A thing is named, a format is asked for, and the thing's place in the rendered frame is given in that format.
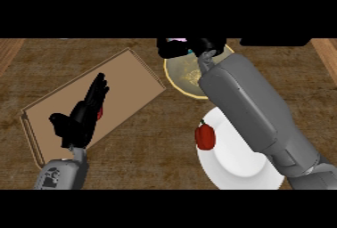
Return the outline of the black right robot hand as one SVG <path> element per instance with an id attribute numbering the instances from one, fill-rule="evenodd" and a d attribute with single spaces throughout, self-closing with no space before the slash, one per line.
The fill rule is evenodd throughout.
<path id="1" fill-rule="evenodd" d="M 223 53 L 226 39 L 223 37 L 195 38 L 188 37 L 185 41 L 157 39 L 158 54 L 164 59 L 171 59 L 193 53 L 199 57 L 205 52 L 214 51 L 214 55 Z"/>

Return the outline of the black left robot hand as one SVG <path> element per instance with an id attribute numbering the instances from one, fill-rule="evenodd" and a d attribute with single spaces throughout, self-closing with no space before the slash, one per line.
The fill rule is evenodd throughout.
<path id="1" fill-rule="evenodd" d="M 86 148 L 94 132 L 105 95 L 109 91 L 105 75 L 97 74 L 84 99 L 77 103 L 69 115 L 53 113 L 49 120 L 55 134 L 62 138 L 62 148 Z"/>

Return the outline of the pink and cyan cupcake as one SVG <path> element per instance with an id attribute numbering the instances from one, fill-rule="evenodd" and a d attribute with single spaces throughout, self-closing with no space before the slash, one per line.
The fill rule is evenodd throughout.
<path id="1" fill-rule="evenodd" d="M 173 41 L 179 41 L 179 42 L 186 42 L 186 39 L 185 38 L 167 38 L 168 42 L 173 42 Z"/>

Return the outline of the yellow-rimmed bowl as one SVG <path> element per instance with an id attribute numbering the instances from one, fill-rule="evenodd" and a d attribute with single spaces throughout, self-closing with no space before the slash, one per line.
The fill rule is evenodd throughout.
<path id="1" fill-rule="evenodd" d="M 191 98 L 207 100 L 208 97 L 198 87 L 201 73 L 195 54 L 189 53 L 185 56 L 165 59 L 162 69 L 174 89 Z"/>

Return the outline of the white plate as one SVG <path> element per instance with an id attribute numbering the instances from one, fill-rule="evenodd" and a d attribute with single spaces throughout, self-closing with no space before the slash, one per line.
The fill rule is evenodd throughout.
<path id="1" fill-rule="evenodd" d="M 216 143 L 208 151 L 196 149 L 198 161 L 216 187 L 220 190 L 278 190 L 284 176 L 266 156 L 250 149 L 217 107 L 202 120 L 214 129 Z"/>

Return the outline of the brown wooden cutting board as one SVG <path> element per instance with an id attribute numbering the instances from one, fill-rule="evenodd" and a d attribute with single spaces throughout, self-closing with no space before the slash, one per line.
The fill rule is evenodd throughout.
<path id="1" fill-rule="evenodd" d="M 38 168 L 43 168 L 52 159 L 74 158 L 68 149 L 60 147 L 62 140 L 55 135 L 49 117 L 53 113 L 69 114 L 99 73 L 105 75 L 109 92 L 89 146 L 109 134 L 165 89 L 145 61 L 136 52 L 125 48 L 28 105 L 22 109 L 21 124 Z"/>

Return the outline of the red bell pepper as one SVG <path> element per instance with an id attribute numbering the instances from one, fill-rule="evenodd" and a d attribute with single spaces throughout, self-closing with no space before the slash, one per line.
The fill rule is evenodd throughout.
<path id="1" fill-rule="evenodd" d="M 201 125 L 195 130 L 196 146 L 201 150 L 208 151 L 216 144 L 216 134 L 213 127 L 205 123 L 205 121 L 201 120 L 199 123 Z"/>

